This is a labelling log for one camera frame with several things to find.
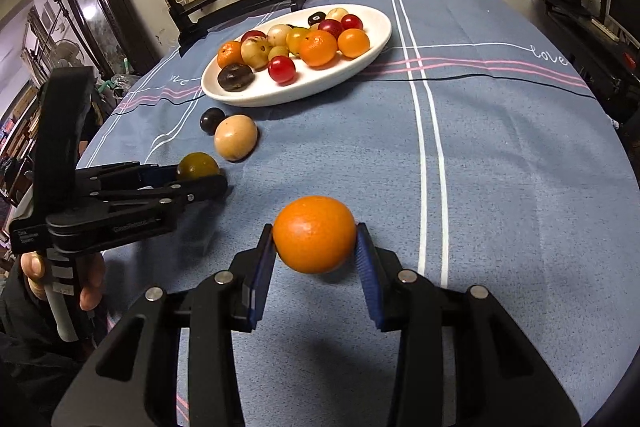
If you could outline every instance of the silver bolt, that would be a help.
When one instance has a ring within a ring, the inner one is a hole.
[[[145,292],[145,299],[148,301],[154,302],[154,301],[157,301],[159,298],[161,298],[162,295],[164,295],[162,288],[158,288],[158,286],[153,286]]]
[[[213,279],[218,284],[229,284],[233,279],[234,275],[229,272],[229,270],[224,270],[222,272],[218,272],[213,276]]]
[[[413,270],[400,270],[398,272],[398,279],[402,282],[412,283],[418,280],[418,274]]]
[[[476,299],[486,299],[489,296],[489,290],[479,284],[471,286],[469,293],[471,293],[471,296]]]

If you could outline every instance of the oval plate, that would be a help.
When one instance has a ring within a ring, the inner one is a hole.
[[[379,10],[358,4],[316,6],[288,13],[256,26],[254,29],[267,33],[269,28],[276,24],[293,24],[294,26],[308,28],[306,20],[310,15],[318,11],[328,13],[329,10],[337,7],[344,8],[347,12],[357,15],[362,20],[364,31],[366,31],[371,44],[369,51],[364,55],[349,60],[338,52],[337,57],[322,68],[309,68],[300,58],[291,57],[296,65],[298,78],[293,84],[284,87],[278,86],[269,76],[267,68],[264,68],[255,73],[255,80],[245,90],[238,92],[228,92],[220,87],[218,83],[220,67],[218,66],[218,56],[216,55],[202,74],[202,90],[207,96],[228,105],[263,107],[292,102],[311,96],[330,87],[337,86],[354,74],[360,73],[380,55],[380,52],[391,37],[391,21]],[[241,36],[238,35],[236,40],[239,41]]]

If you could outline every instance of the monitor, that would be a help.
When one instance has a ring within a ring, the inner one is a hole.
[[[640,48],[640,0],[609,0],[607,14]]]

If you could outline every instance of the beige egg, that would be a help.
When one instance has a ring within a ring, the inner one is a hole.
[[[344,8],[334,8],[332,10],[329,10],[329,13],[326,15],[327,19],[333,19],[335,21],[340,22],[342,20],[342,18],[347,15],[347,10],[345,10]]]
[[[258,141],[258,128],[254,121],[244,114],[225,118],[214,137],[216,151],[225,160],[235,162],[245,158]]]

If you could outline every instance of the red cherry tomato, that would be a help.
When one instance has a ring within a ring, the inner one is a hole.
[[[296,76],[296,65],[289,57],[277,55],[269,62],[269,76],[275,80],[279,86],[288,86],[293,84]]]
[[[336,39],[344,31],[342,25],[334,19],[325,19],[318,25],[318,29],[327,33],[331,33]]]
[[[265,35],[265,33],[261,32],[260,30],[249,30],[242,36],[242,38],[240,39],[240,43],[244,42],[244,40],[248,39],[249,37],[264,37],[266,39],[267,35]]]
[[[361,30],[363,28],[362,21],[360,20],[360,17],[358,17],[357,15],[350,14],[350,13],[347,13],[347,15],[345,15],[342,18],[342,20],[340,21],[340,24],[342,24],[342,27],[345,30],[351,30],[352,28],[356,28],[357,30]]]

